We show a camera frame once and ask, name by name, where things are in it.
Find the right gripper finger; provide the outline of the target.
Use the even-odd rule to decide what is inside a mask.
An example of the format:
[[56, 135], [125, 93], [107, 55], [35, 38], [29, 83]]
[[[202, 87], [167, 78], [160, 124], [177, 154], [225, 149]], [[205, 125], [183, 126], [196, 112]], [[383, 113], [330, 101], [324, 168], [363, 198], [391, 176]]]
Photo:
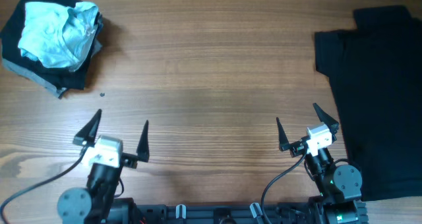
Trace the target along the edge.
[[336, 135], [340, 127], [339, 122], [324, 112], [317, 103], [313, 103], [313, 108], [320, 122], [323, 122], [330, 129], [332, 135]]
[[280, 149], [280, 151], [284, 152], [284, 151], [290, 149], [290, 143], [287, 139], [284, 128], [283, 128], [283, 126], [280, 122], [280, 119], [278, 117], [276, 118], [276, 123], [277, 123], [277, 127], [278, 127], [279, 149]]

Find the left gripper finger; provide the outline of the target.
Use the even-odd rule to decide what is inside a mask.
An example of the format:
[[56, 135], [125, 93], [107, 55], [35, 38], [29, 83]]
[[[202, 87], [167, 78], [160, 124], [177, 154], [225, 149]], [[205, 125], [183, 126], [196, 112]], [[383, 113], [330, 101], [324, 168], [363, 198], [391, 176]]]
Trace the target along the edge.
[[73, 144], [77, 146], [94, 146], [101, 116], [102, 110], [98, 109], [90, 121], [75, 134]]
[[148, 162], [150, 158], [150, 150], [149, 150], [149, 143], [148, 143], [148, 127], [149, 127], [149, 121], [146, 120], [144, 127], [142, 129], [142, 134], [140, 136], [137, 149], [136, 149], [138, 160], [141, 162]]

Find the light blue t-shirt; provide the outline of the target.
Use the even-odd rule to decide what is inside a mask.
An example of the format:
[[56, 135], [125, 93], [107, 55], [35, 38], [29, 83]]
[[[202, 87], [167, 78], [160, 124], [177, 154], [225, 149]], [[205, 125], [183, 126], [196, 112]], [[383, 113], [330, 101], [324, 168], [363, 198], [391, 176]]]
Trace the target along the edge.
[[25, 21], [18, 42], [20, 54], [47, 69], [78, 70], [94, 42], [99, 8], [92, 2], [74, 7], [40, 1], [25, 4]]

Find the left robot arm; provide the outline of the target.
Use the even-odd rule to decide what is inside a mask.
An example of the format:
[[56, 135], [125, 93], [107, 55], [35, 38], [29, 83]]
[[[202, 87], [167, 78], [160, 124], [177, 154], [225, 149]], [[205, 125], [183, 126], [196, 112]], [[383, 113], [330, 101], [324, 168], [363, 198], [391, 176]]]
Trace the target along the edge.
[[136, 169], [139, 161], [149, 161], [149, 122], [144, 124], [136, 154], [128, 154], [123, 152], [122, 140], [96, 136], [101, 116], [99, 109], [73, 139], [73, 144], [82, 146], [80, 162], [91, 170], [84, 188], [70, 188], [62, 193], [57, 212], [63, 223], [146, 223], [135, 202], [120, 198], [115, 191], [123, 184], [123, 168]]

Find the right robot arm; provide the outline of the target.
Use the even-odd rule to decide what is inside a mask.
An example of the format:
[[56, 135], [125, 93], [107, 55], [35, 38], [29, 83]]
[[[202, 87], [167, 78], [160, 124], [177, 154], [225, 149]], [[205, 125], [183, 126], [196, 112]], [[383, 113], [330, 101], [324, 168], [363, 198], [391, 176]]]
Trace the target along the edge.
[[300, 157], [299, 163], [315, 182], [319, 196], [304, 204], [278, 204], [282, 223], [368, 223], [366, 204], [361, 201], [363, 179], [360, 170], [347, 159], [334, 160], [328, 147], [336, 141], [339, 122], [313, 104], [320, 123], [307, 128], [307, 135], [289, 142], [279, 119], [281, 151]]

